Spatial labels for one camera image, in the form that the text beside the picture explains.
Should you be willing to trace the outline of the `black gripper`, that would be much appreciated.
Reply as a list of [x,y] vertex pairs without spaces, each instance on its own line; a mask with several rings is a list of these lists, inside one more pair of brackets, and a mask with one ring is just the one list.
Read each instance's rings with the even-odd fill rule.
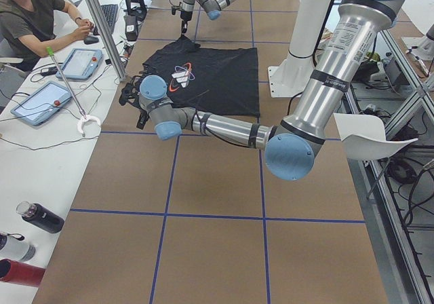
[[187,6],[182,7],[181,5],[173,5],[171,9],[172,15],[176,15],[176,12],[180,12],[180,18],[182,20],[181,24],[181,34],[186,34],[188,30],[188,21],[192,19],[193,7]]
[[146,122],[148,121],[148,112],[143,109],[139,102],[140,83],[143,77],[134,75],[129,82],[121,89],[119,97],[119,104],[125,106],[126,104],[132,105],[140,111],[136,127],[143,130]]

